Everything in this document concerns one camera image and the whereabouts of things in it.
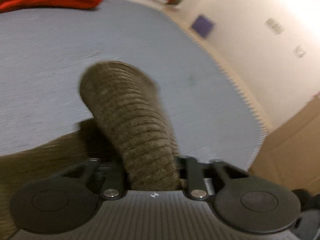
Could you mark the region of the olive knit pants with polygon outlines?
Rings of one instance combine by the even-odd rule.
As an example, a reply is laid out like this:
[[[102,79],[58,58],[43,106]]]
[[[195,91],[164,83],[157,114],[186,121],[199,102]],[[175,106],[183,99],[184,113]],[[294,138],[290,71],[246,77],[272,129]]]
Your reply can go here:
[[[120,155],[135,190],[180,187],[172,125],[145,73],[120,61],[98,62],[83,74],[79,92],[93,118],[77,132],[1,157],[1,239],[16,231],[9,200],[23,183],[86,158]]]

